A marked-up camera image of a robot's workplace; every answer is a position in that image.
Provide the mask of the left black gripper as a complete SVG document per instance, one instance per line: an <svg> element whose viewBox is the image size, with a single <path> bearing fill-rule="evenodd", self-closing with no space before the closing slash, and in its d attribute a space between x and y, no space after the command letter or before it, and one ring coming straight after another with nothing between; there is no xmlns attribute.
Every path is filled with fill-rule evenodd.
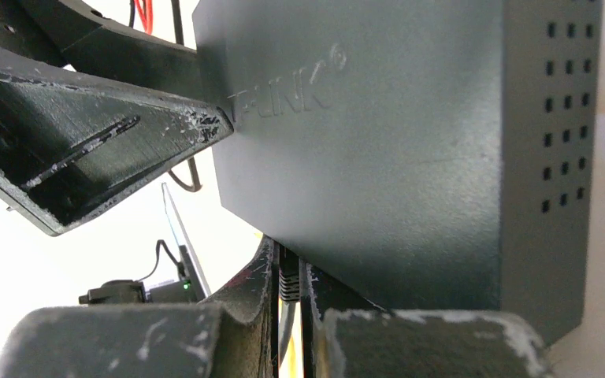
<svg viewBox="0 0 605 378"><path fill-rule="evenodd" d="M226 139L216 101L193 49L82 1L0 1L0 199L48 235Z"/></svg>

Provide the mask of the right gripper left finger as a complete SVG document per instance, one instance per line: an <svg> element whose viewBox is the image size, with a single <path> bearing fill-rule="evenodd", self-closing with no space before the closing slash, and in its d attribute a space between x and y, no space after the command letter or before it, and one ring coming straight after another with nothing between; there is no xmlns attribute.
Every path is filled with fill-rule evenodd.
<svg viewBox="0 0 605 378"><path fill-rule="evenodd" d="M191 304L53 307L26 315L0 377L275 377L279 244Z"/></svg>

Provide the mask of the black network switch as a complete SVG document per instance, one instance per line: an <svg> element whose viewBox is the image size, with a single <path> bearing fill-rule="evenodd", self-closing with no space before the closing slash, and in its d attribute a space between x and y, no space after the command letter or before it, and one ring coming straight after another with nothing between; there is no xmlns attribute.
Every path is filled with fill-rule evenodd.
<svg viewBox="0 0 605 378"><path fill-rule="evenodd" d="M389 309L584 314L601 1L201 1L221 204Z"/></svg>

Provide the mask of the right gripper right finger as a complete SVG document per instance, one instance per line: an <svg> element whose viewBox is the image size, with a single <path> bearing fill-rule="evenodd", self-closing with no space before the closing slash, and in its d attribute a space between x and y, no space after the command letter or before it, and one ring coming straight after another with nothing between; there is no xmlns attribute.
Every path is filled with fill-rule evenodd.
<svg viewBox="0 0 605 378"><path fill-rule="evenodd" d="M522 318L473 310L385 309L299 264L306 377L551 377Z"/></svg>

